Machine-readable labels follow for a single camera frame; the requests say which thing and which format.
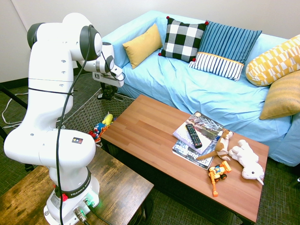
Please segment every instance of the wall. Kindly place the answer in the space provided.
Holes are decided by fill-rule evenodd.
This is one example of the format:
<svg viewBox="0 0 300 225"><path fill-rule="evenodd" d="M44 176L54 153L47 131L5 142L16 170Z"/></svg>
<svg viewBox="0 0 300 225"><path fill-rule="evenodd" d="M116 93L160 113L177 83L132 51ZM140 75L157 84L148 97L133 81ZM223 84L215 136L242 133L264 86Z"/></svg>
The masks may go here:
<svg viewBox="0 0 300 225"><path fill-rule="evenodd" d="M0 2L0 83L28 77L27 32L9 0Z"/></svg>
<svg viewBox="0 0 300 225"><path fill-rule="evenodd" d="M149 10L228 24L283 38L300 32L298 0L1 0L0 82L27 77L29 47L26 33L34 23L61 22L71 12L85 15L102 36Z"/></svg>

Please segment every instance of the toy truck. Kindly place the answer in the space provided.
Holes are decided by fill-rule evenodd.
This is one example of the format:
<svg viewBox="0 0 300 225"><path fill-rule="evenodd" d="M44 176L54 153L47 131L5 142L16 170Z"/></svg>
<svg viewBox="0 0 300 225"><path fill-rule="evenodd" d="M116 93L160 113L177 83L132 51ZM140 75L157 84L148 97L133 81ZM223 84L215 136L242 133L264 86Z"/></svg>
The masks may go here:
<svg viewBox="0 0 300 225"><path fill-rule="evenodd" d="M214 197L218 196L218 193L216 191L216 182L218 182L220 179L226 179L227 175L226 173L230 173L231 168L227 161L223 161L220 165L212 166L209 168L209 177L211 179L212 183L212 195Z"/></svg>

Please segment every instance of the remote control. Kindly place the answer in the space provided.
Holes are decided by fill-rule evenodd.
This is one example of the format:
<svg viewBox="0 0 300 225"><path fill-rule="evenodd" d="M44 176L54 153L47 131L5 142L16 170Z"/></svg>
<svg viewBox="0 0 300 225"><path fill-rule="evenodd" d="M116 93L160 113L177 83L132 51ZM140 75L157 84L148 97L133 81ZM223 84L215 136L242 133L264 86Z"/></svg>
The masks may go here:
<svg viewBox="0 0 300 225"><path fill-rule="evenodd" d="M186 127L187 127L187 131L189 133L189 135L191 136L192 138L192 141L193 141L193 144L195 146L195 148L201 148L202 147L202 143L198 137L198 134L196 133L196 130L193 126L193 124L186 124Z"/></svg>

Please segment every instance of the sofa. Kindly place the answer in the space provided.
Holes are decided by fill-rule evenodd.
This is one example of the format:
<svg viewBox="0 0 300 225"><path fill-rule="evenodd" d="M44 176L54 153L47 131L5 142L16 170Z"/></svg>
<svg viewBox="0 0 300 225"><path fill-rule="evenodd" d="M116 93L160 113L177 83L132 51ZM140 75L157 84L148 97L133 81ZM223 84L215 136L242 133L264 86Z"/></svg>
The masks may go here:
<svg viewBox="0 0 300 225"><path fill-rule="evenodd" d="M155 50L132 69L123 44L156 24L164 45L167 16L183 23L205 23L193 18L149 11L103 37L103 41L112 43L115 64L122 68L126 76L118 92L132 98L143 94L190 114L200 111L225 128L268 145L270 158L288 166L299 164L300 114L259 119L270 86L253 85L245 72L246 65L252 59L286 39L260 34L237 82L188 67L188 62L159 56L162 48Z"/></svg>

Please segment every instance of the book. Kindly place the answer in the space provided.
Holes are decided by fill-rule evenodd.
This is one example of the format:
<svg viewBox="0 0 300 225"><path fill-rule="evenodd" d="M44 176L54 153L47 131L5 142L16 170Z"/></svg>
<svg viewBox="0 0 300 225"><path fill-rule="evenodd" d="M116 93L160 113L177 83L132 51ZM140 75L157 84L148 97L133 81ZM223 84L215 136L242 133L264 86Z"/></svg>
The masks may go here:
<svg viewBox="0 0 300 225"><path fill-rule="evenodd" d="M186 129L186 124L193 124L196 133L202 143L201 148L195 148L188 130ZM177 137L178 140L185 143L192 150L198 152L200 156L203 155L204 152L207 152L206 149L222 131L222 129L223 125L196 111L177 130L174 131L173 135Z"/></svg>
<svg viewBox="0 0 300 225"><path fill-rule="evenodd" d="M216 137L211 143L210 145L207 147L206 149L206 153L209 153L211 151L213 151L215 149L215 146L218 142L218 137ZM175 155L178 155L186 160L188 160L189 162L200 166L201 168L208 170L208 168L210 167L210 164L213 160L213 157L210 158L206 158L206 159L201 159L201 160L197 160L197 158L200 156L200 154L193 150L192 148L188 147L185 143L183 143L182 141L178 140L175 145L172 148L172 152Z"/></svg>

